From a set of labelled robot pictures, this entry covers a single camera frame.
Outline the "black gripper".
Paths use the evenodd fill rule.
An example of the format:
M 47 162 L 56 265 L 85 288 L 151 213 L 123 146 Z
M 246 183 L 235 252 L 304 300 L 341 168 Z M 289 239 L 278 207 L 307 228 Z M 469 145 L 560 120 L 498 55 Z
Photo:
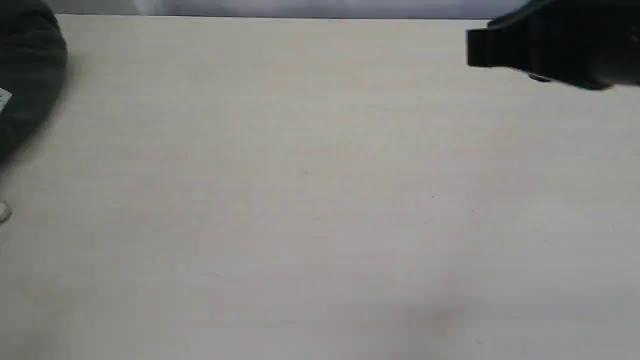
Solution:
M 638 87 L 640 3 L 529 0 L 467 30 L 466 63 L 586 91 Z

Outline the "green fleece sleeve forearm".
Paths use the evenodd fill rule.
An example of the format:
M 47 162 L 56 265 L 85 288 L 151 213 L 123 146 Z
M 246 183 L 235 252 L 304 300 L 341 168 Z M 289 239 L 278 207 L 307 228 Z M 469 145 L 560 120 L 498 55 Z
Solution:
M 66 84 L 68 50 L 43 0 L 0 3 L 0 157 L 4 163 L 48 120 Z

